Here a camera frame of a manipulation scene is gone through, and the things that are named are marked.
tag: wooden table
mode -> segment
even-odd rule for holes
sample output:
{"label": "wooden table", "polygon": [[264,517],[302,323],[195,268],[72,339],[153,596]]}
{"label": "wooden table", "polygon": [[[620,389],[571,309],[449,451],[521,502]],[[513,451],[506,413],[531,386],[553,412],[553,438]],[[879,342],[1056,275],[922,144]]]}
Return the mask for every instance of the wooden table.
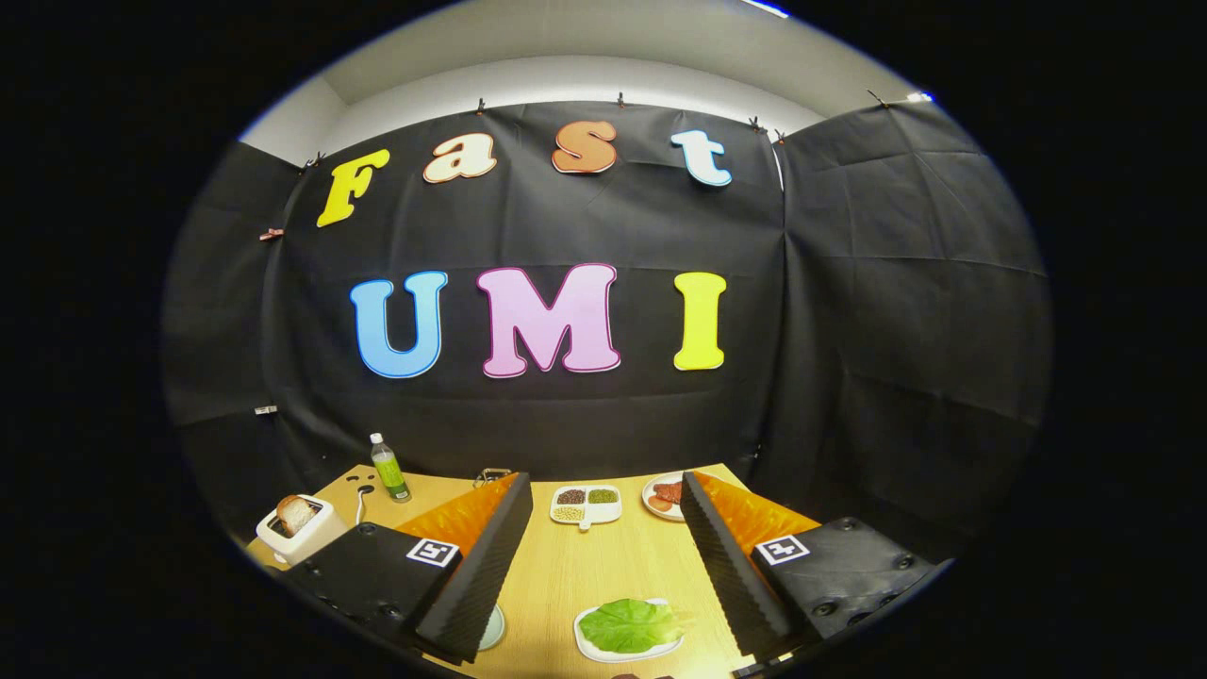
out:
{"label": "wooden table", "polygon": [[[745,488],[723,464],[698,469]],[[721,679],[752,665],[754,658],[739,652],[729,632],[687,525],[659,519],[642,504],[641,491],[653,476],[533,482],[532,516],[498,595],[507,625],[502,640],[480,651],[472,665],[454,667],[428,660],[470,677],[515,679],[610,679],[625,673],[640,679]],[[315,497],[334,505],[344,522],[352,526],[356,490],[372,484],[375,490],[365,496],[361,520],[392,528],[473,490],[472,481],[465,479],[420,474],[406,478],[413,496],[406,504],[392,502],[377,472],[367,466],[350,469]],[[554,522],[549,519],[553,492],[567,484],[616,486],[624,503],[620,519],[593,525],[587,533],[579,533],[575,525]],[[287,568],[258,538],[247,551],[268,568]],[[674,652],[636,662],[601,663],[578,651],[573,621],[579,613],[616,599],[654,597],[665,598],[672,609],[690,619],[683,644]]]}

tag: letter u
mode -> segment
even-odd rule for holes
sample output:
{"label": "letter u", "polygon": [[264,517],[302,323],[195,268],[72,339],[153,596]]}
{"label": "letter u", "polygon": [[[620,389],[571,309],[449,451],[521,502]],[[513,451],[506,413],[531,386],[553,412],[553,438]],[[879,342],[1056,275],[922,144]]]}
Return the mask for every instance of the letter u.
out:
{"label": "letter u", "polygon": [[427,373],[441,357],[441,287],[449,281],[443,270],[412,274],[402,287],[415,298],[415,346],[398,352],[390,346],[385,300],[393,293],[389,280],[368,280],[349,294],[356,306],[356,345],[369,370],[391,380]]}

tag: light blue letter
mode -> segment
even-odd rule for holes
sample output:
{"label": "light blue letter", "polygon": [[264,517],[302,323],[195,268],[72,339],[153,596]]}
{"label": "light blue letter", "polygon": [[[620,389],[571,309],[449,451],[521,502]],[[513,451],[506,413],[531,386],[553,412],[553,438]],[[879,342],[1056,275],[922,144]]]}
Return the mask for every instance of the light blue letter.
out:
{"label": "light blue letter", "polygon": [[709,135],[699,129],[681,131],[671,135],[671,144],[683,147],[683,160],[687,163],[687,171],[701,183],[709,186],[724,186],[733,181],[729,170],[717,169],[712,162],[712,154],[723,156],[725,147],[716,141],[711,141]]}
{"label": "light blue letter", "polygon": [[393,294],[389,280],[368,280],[352,287],[356,306],[356,345],[361,361],[381,377],[402,380],[427,373],[441,357],[441,287],[449,281],[443,270],[412,274],[402,286],[415,297],[415,346],[397,352],[385,327],[385,300]]}

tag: toast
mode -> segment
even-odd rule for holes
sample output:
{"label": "toast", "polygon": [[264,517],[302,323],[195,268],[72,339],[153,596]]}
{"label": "toast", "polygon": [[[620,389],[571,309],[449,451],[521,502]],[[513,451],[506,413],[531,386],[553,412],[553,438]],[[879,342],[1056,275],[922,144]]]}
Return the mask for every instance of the toast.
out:
{"label": "toast", "polygon": [[310,503],[297,496],[287,496],[276,505],[276,519],[281,520],[281,528],[288,538],[297,535],[317,514]]}

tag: bottle label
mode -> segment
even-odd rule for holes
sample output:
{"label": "bottle label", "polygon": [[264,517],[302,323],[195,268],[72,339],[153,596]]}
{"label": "bottle label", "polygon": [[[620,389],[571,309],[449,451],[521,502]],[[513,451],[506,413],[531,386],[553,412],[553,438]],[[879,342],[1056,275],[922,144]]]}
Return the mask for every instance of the bottle label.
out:
{"label": "bottle label", "polygon": [[386,488],[395,488],[403,485],[402,472],[398,469],[398,461],[389,460],[377,463],[378,472],[381,473],[381,485]]}

